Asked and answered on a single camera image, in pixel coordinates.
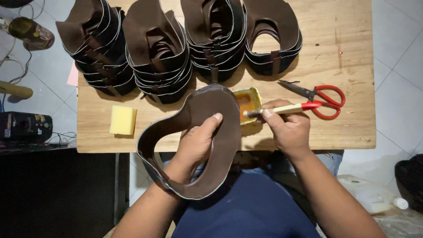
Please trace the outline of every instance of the scissors blade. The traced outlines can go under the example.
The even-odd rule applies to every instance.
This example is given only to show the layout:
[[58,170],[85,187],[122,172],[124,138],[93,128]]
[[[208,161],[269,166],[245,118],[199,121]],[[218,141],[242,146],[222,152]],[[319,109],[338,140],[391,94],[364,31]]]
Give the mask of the scissors blade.
[[279,79],[279,82],[281,82],[287,88],[289,88],[289,89],[293,90],[294,92],[300,94],[301,96],[308,98],[310,101],[313,101],[313,97],[315,95],[315,93],[313,91],[302,88],[302,87],[297,86],[295,84],[289,83],[288,81],[285,81],[285,80]]

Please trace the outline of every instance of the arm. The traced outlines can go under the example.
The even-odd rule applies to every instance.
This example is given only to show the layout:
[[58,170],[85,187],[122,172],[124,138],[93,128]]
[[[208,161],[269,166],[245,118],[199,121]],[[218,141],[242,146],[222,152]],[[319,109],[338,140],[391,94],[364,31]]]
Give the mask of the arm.
[[[275,100],[262,108],[290,104],[286,100]],[[276,146],[292,162],[317,221],[328,237],[385,237],[370,214],[310,150],[310,119],[305,114],[280,116],[264,110],[262,117],[274,134]]]
[[[178,151],[164,169],[171,180],[189,183],[195,169],[209,157],[212,134],[222,122],[222,114],[208,118],[200,127],[182,132]],[[164,237],[180,198],[153,183],[131,206],[112,238]]]

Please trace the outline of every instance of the white bottle cap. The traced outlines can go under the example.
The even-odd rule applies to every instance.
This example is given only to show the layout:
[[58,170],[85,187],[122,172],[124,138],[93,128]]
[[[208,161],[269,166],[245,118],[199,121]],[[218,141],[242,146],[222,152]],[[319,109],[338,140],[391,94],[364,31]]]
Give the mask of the white bottle cap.
[[400,198],[400,197],[397,197],[394,199],[394,205],[402,210],[405,210],[408,208],[408,202],[404,198]]

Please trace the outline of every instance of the paintbrush with wooden handle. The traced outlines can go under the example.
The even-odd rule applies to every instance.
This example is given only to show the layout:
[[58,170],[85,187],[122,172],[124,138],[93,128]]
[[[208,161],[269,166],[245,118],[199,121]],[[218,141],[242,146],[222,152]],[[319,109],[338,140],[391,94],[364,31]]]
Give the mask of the paintbrush with wooden handle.
[[[311,110],[311,109],[318,108],[320,106],[321,106],[321,103],[319,102],[306,102],[306,103],[297,103],[294,105],[283,106],[279,108],[273,108],[269,110],[272,110],[276,112],[277,114],[287,114],[287,113],[296,113],[296,112]],[[262,112],[263,112],[263,109],[244,111],[243,115],[244,117],[255,118],[255,117],[258,117]]]

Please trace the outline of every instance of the tile floor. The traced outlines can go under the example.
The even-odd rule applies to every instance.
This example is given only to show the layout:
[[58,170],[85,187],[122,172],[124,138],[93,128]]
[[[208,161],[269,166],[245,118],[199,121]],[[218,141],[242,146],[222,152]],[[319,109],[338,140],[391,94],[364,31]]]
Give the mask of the tile floor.
[[[35,15],[42,3],[31,3]],[[36,21],[58,36],[55,21],[66,19],[73,4],[74,0],[46,0]],[[398,193],[395,163],[423,153],[423,1],[372,0],[372,8],[377,144],[376,149],[346,150],[339,174],[373,180]],[[30,16],[30,8],[25,7],[21,14]],[[0,31],[0,43],[2,58],[13,39]],[[16,41],[11,57],[22,63],[28,60],[21,41]],[[17,102],[8,95],[6,110],[52,115],[55,132],[76,132],[77,90],[66,84],[71,64],[58,37],[52,48],[33,53],[30,71],[20,85],[32,88],[34,96]],[[20,72],[19,64],[7,61],[0,68],[0,80],[10,80]],[[130,162],[132,205],[151,184],[151,178],[135,154]]]

